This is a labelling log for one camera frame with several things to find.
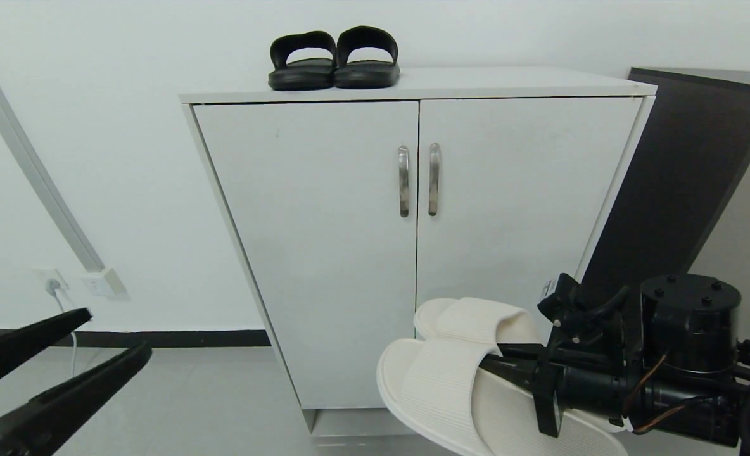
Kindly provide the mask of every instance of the cabinet door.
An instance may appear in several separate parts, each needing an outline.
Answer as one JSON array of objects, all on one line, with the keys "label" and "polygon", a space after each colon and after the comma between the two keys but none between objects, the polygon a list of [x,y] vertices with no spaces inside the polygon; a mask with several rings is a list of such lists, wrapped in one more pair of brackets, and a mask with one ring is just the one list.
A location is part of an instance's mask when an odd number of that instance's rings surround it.
[{"label": "cabinet door", "polygon": [[378,358],[414,335],[418,103],[195,112],[302,407],[383,407]]},{"label": "cabinet door", "polygon": [[[421,101],[417,302],[465,296],[528,309],[575,274],[641,98]],[[439,144],[438,213],[428,214]]]}]

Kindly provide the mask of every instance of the cabinet base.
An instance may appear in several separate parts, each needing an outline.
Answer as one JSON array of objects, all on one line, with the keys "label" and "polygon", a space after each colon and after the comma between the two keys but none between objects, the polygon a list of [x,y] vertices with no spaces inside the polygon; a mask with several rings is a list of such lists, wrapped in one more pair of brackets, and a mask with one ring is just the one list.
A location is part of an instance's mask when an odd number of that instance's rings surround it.
[{"label": "cabinet base", "polygon": [[302,410],[318,445],[379,441],[384,436],[416,436],[385,408]]}]

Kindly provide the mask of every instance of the cabinet top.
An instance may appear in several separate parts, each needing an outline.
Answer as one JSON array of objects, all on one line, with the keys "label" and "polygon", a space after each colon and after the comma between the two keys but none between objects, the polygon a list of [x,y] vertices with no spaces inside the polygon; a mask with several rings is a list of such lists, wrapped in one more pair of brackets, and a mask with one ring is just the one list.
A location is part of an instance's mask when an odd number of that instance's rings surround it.
[{"label": "cabinet top", "polygon": [[646,96],[656,86],[560,68],[528,66],[401,68],[389,89],[276,92],[260,75],[256,87],[179,96],[185,104],[288,103],[300,101],[425,100],[440,98],[545,98],[546,96]]}]

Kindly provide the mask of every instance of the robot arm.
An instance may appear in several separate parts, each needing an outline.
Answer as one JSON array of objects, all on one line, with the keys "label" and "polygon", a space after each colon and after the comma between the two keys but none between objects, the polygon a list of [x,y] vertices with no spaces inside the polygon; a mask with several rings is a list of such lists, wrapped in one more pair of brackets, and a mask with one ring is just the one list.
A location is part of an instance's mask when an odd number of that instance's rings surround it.
[{"label": "robot arm", "polygon": [[692,274],[653,277],[639,298],[621,289],[601,305],[567,274],[539,303],[547,346],[500,344],[480,364],[532,393],[541,433],[557,438],[566,408],[750,455],[750,341],[737,340],[737,289]]}]

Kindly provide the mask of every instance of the white cabinet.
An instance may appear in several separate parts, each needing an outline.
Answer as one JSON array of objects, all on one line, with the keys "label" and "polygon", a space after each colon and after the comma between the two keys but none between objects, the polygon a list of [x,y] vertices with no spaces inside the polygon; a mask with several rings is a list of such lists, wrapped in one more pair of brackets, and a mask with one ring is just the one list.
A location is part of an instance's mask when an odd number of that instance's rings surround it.
[{"label": "white cabinet", "polygon": [[418,303],[538,315],[546,280],[580,278],[655,92],[569,70],[406,68],[390,89],[181,101],[299,404],[353,409],[383,406],[378,356],[413,337]]},{"label": "white cabinet", "polygon": [[414,335],[417,106],[195,109],[302,407],[382,407],[374,362]]},{"label": "white cabinet", "polygon": [[[417,302],[475,296],[535,309],[575,274],[641,98],[421,101]],[[440,155],[428,214],[430,148]]]}]

